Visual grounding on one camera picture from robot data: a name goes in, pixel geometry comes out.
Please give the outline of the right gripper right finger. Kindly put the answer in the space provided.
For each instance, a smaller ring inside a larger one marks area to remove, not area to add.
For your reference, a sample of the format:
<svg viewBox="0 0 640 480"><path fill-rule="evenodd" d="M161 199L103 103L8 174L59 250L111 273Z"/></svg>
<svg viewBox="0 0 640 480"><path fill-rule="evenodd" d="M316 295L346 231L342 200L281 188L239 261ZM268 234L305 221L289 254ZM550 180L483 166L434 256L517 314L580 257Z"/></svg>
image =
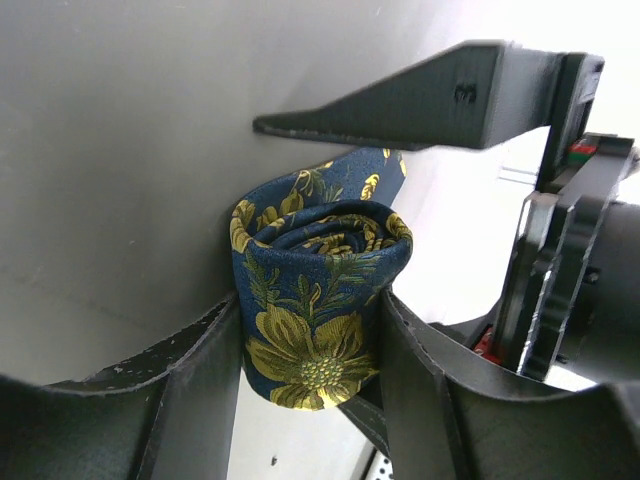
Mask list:
<svg viewBox="0 0 640 480"><path fill-rule="evenodd" d="M564 391L489 362L381 297L383 410L398 479L636 479L639 384Z"/></svg>

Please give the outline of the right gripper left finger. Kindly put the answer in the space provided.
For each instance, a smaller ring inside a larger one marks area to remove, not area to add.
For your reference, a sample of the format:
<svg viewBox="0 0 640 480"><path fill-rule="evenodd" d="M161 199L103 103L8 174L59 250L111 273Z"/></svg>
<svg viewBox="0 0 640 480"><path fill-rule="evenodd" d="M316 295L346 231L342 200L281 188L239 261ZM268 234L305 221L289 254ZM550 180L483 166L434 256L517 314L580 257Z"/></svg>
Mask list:
<svg viewBox="0 0 640 480"><path fill-rule="evenodd" d="M236 295L82 381L1 377L4 479L224 479L237 405Z"/></svg>

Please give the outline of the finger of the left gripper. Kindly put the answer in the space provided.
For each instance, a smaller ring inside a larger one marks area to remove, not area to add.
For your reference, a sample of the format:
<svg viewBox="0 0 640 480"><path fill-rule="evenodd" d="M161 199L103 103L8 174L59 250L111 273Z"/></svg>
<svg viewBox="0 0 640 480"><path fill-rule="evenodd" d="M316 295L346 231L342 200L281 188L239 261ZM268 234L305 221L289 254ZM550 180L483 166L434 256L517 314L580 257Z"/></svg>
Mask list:
<svg viewBox="0 0 640 480"><path fill-rule="evenodd" d="M558 53L463 42L321 107L258 116L255 132L354 146L484 150L549 122Z"/></svg>
<svg viewBox="0 0 640 480"><path fill-rule="evenodd" d="M356 396L338 408L377 450L389 456L382 391L378 379L371 380Z"/></svg>

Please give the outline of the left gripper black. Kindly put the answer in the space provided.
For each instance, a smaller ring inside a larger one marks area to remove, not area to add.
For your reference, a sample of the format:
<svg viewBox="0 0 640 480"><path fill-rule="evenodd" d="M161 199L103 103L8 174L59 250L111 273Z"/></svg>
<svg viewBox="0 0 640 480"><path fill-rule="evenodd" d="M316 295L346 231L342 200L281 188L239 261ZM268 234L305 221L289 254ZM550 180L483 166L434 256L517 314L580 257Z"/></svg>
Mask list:
<svg viewBox="0 0 640 480"><path fill-rule="evenodd" d="M487 102L492 138L549 130L500 299L467 348L542 381L563 366L598 383L639 377L639 208L618 197L639 168L631 138L586 129L604 62L505 52Z"/></svg>

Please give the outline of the blue yellow floral tie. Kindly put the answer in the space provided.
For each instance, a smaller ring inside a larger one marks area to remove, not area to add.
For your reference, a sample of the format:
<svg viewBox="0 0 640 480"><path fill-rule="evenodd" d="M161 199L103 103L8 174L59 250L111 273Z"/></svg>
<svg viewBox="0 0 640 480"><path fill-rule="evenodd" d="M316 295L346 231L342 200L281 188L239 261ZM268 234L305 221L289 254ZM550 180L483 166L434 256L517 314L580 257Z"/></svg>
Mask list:
<svg viewBox="0 0 640 480"><path fill-rule="evenodd" d="M406 267L409 227L392 209L400 152L359 148L268 181L234 207L229 235L252 389L317 411L378 372L378 300Z"/></svg>

